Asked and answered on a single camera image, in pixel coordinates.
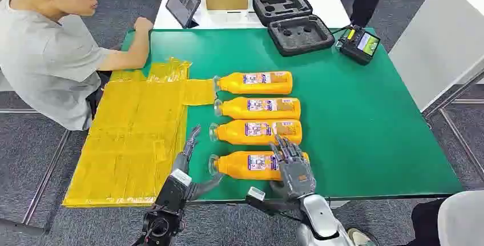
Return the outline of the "person's left hand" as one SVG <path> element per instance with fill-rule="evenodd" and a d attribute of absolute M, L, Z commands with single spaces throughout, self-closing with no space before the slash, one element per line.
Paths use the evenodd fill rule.
<path fill-rule="evenodd" d="M 134 23 L 135 31 L 149 32 L 153 29 L 154 24 L 145 17 L 138 17 Z"/>

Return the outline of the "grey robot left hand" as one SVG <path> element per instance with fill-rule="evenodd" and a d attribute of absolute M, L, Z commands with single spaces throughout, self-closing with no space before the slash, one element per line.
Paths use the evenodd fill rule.
<path fill-rule="evenodd" d="M 177 154 L 173 162 L 172 171 L 183 172 L 184 176 L 188 176 L 189 163 L 192 158 L 193 150 L 197 145 L 196 138 L 200 134 L 200 131 L 201 131 L 200 124 L 197 124 L 191 130 L 187 140 L 185 141 L 183 150 Z M 203 183 L 190 182 L 189 185 L 187 185 L 184 199 L 186 201 L 194 201 L 198 199 L 201 195 L 216 188 L 222 181 L 223 177 L 224 177 L 224 174 L 218 173 L 218 174 L 215 174 L 211 180 Z"/>

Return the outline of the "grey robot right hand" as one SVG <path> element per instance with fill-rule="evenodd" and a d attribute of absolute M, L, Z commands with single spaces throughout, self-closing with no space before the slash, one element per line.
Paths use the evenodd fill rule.
<path fill-rule="evenodd" d="M 279 135 L 276 135 L 275 139 L 277 143 L 270 143 L 269 146 L 279 166 L 281 181 L 269 182 L 271 189 L 289 201 L 313 194 L 316 181 L 300 147 Z"/>

